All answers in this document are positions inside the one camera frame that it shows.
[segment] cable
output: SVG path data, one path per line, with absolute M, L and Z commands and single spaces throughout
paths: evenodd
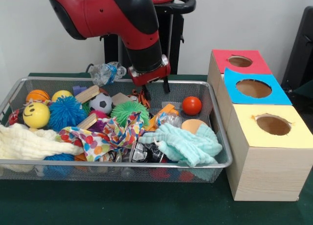
M 89 71 L 89 68 L 90 68 L 91 66 L 94 66 L 94 64 L 89 64 L 89 65 L 87 66 L 86 72 Z

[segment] light blue towel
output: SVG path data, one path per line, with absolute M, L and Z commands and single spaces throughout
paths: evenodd
M 222 146 L 214 132 L 207 125 L 200 125 L 194 135 L 189 131 L 168 123 L 161 125 L 155 132 L 148 132 L 139 139 L 141 143 L 158 141 L 158 148 L 170 160 L 185 162 L 190 167 L 197 164 L 217 164 L 214 159 Z

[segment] circular hole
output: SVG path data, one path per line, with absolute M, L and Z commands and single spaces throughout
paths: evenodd
M 247 96 L 264 98 L 272 93 L 270 86 L 264 82 L 252 79 L 245 79 L 237 82 L 236 88 Z
M 252 65 L 252 60 L 248 59 L 247 57 L 244 56 L 239 56 L 239 55 L 233 55 L 228 58 L 228 61 L 230 64 L 236 67 L 249 67 Z
M 290 132 L 290 123 L 285 119 L 274 115 L 262 115 L 257 118 L 258 126 L 271 135 L 286 135 Z

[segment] table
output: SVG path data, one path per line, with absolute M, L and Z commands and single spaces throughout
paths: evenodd
M 206 81 L 206 76 L 170 79 Z M 297 202 L 234 202 L 225 170 L 214 184 L 1 180 L 0 188 L 2 225 L 303 225 L 313 221 L 312 171 Z

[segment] green spiky ball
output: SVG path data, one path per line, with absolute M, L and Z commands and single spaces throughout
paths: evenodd
M 149 112 L 145 106 L 138 102 L 127 101 L 123 104 L 116 105 L 111 112 L 111 117 L 116 116 L 116 121 L 124 127 L 128 117 L 133 112 L 141 112 L 140 118 L 143 120 L 144 126 L 149 125 Z
M 87 114 L 87 116 L 89 116 L 91 110 L 90 110 L 90 107 L 89 107 L 89 102 L 87 103 L 84 103 L 83 105 L 83 110 L 85 111 L 85 113 Z

